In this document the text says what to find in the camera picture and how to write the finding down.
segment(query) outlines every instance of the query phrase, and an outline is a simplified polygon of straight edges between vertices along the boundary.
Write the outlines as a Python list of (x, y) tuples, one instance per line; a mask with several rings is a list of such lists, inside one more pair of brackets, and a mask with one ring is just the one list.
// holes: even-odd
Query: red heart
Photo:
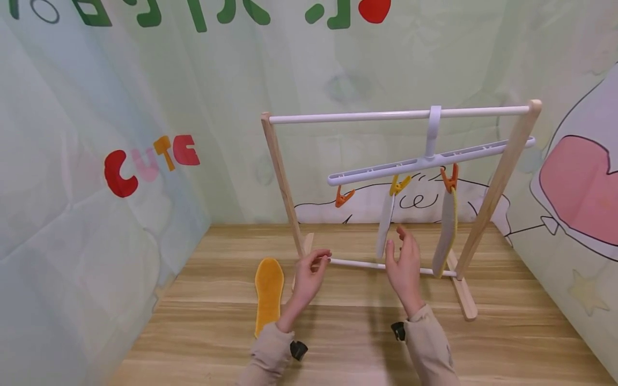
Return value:
[(391, 10), (391, 0), (362, 0), (358, 11), (369, 23), (380, 24)]
[(558, 142), (541, 168), (541, 189), (571, 229), (618, 245), (618, 173), (609, 172), (609, 152), (575, 135)]

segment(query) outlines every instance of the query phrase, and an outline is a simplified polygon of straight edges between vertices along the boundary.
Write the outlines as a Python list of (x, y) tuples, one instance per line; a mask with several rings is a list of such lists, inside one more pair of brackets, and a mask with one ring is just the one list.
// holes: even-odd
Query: left hand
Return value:
[(290, 332), (294, 320), (311, 303), (320, 290), (326, 266), (332, 256), (331, 250), (314, 250), (296, 263), (296, 284), (294, 293), (277, 321), (281, 332)]

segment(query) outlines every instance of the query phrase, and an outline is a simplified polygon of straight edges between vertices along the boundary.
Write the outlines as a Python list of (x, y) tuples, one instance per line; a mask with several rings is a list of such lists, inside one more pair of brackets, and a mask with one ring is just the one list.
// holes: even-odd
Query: orange insole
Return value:
[(255, 273), (255, 290), (258, 292), (258, 315), (255, 320), (257, 338), (266, 324), (276, 322), (281, 315), (283, 293), (283, 270), (273, 258), (260, 262)]

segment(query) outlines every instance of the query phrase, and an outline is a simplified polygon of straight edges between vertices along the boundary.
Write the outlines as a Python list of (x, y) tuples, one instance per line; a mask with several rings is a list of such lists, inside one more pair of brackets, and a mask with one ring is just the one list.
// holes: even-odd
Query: white horizontal bar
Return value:
[[(434, 158), (425, 157), (407, 159), (405, 161), (393, 162), (392, 164), (365, 167), (363, 169), (350, 170), (343, 173), (335, 173), (328, 176), (328, 185), (336, 187), (353, 182), (373, 180), (381, 177), (388, 177), (395, 174), (407, 174), (418, 170), (429, 169), (430, 167), (445, 166), (456, 162), (470, 161), (472, 159), (495, 156), (502, 154), (506, 149), (508, 140), (487, 143), (485, 145), (474, 146), (471, 148), (447, 151), (436, 154)], [(536, 139), (528, 137), (526, 148), (534, 146)]]
[[(380, 264), (377, 262), (331, 259), (331, 264), (335, 264), (337, 266), (386, 269), (386, 266), (384, 264)], [(433, 276), (433, 270), (430, 268), (421, 268), (421, 274)], [(444, 271), (442, 273), (442, 276), (457, 277), (457, 273), (455, 271)]]
[[(498, 117), (504, 115), (524, 115), (528, 106), (474, 107), (469, 109), (444, 109), (441, 118)], [(279, 115), (270, 117), (275, 124), (311, 124), (317, 122), (351, 122), (359, 120), (394, 120), (429, 118), (429, 110), (348, 112), (343, 114)]]

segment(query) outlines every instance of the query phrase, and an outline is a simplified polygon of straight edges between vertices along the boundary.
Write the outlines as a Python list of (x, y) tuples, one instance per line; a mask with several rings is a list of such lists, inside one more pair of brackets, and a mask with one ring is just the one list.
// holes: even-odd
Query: insole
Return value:
[(451, 193), (445, 192), (442, 199), (442, 229), (436, 252), (433, 255), (431, 268), (435, 277), (442, 277), (446, 268), (446, 259), (453, 247), (457, 235), (457, 190), (451, 189)]
[(392, 210), (395, 208), (395, 195), (390, 195), (386, 192), (384, 204), (382, 205), (382, 214), (380, 216), (380, 226), (378, 227), (378, 239), (376, 240), (376, 259), (381, 259), (384, 255), (384, 246), (386, 245), (386, 236), (391, 227)]
[(273, 258), (265, 258), (255, 272), (255, 290), (258, 292), (258, 314), (255, 319), (255, 337), (266, 324), (276, 322), (281, 315), (283, 270)]

